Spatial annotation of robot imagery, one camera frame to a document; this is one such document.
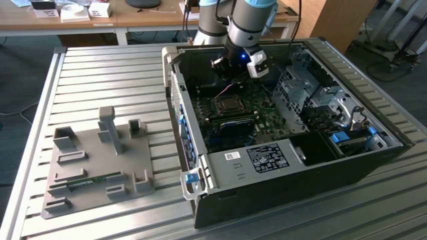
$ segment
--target circuit board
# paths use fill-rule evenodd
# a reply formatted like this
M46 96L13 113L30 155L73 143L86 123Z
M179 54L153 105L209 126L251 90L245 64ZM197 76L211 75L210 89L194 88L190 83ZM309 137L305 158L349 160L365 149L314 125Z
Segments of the circuit board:
M281 140L290 135L273 93L254 82L213 97L191 99L210 153Z

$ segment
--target red wire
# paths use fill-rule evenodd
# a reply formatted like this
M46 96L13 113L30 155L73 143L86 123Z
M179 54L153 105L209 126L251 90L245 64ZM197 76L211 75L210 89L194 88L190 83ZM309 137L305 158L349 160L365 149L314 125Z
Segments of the red wire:
M233 85L234 85L234 83L230 84L230 85L225 88L225 90L217 95L217 97L214 97L214 99L217 99L217 98L227 91L227 89L229 89Z

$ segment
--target desk leg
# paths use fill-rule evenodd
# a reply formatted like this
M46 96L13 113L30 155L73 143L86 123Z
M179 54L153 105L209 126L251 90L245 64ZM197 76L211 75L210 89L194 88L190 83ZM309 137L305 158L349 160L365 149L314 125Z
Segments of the desk leg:
M129 45L129 38L127 38L129 28L127 27L117 27L114 29L114 31L115 31L115 35L118 37L119 45Z
M297 21L290 21L287 26L283 28L282 39L290 39L293 37L294 29L297 27Z

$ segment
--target cable on floor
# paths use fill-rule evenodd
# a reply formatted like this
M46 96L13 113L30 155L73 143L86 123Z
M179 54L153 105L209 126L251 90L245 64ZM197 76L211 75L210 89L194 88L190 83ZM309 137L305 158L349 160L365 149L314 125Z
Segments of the cable on floor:
M30 123L30 125L33 125L33 121L30 121L30 119L25 116L25 112L35 105L39 104L39 101L37 101L34 104L26 106L22 110L15 111L15 112L0 112L0 116L11 116L11 115L17 115L19 114L22 116L22 118Z
M373 44L370 34L369 34L369 18L365 19L365 32L366 32L369 44Z
M412 72L409 71L409 72L406 72L405 74L397 76L397 77L393 78L393 79L384 79L384 78L376 76L376 75L373 74L373 72L372 72L372 68L373 68L374 66L382 65L384 63L389 63L389 60L386 59L386 60L384 60L384 61L381 61L381 62L373 63L372 65L369 65L369 66L366 67L368 74L369 74L376 80L378 80L378 81L381 81L381 82L384 82L384 83L392 83L392 82L397 81L398 79L404 78L406 75L409 75L409 74L412 73Z
M3 43L0 44L0 46L5 45L5 44L7 43L7 41L9 41L9 37L6 36L6 37L5 37L5 41L3 41Z

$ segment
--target white box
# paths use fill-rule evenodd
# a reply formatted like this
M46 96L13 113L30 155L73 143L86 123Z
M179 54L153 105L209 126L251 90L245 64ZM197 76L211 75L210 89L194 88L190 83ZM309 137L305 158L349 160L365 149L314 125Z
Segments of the white box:
M90 13L89 9L85 8L83 11L74 13L70 11L61 11L61 22L62 23L73 23L73 22L82 22L82 21L90 21Z
M89 14L95 18L110 18L113 9L109 2L93 2L89 7Z
M58 18L61 16L57 9L34 10L38 18Z

